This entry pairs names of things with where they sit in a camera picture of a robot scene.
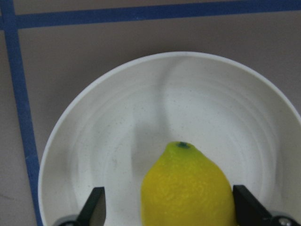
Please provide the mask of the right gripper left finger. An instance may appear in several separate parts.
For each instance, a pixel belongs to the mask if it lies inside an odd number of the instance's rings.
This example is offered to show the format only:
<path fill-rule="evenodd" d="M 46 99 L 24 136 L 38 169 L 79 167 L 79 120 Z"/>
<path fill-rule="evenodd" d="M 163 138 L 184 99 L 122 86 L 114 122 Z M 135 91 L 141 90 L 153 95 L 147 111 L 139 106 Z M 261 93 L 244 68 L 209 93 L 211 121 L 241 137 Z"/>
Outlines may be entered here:
<path fill-rule="evenodd" d="M 104 226 L 106 221 L 105 188 L 95 187 L 78 215 L 58 219 L 54 226 Z"/>

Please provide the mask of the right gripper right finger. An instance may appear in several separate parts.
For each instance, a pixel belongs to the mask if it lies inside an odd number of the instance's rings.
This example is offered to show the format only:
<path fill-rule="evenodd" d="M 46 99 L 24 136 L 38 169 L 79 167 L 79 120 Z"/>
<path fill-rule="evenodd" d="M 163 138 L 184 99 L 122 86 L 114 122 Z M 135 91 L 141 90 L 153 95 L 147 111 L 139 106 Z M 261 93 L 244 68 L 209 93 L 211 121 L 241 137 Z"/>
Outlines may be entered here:
<path fill-rule="evenodd" d="M 233 186 L 236 220 L 240 226 L 299 226 L 284 213 L 268 211 L 244 185 Z"/>

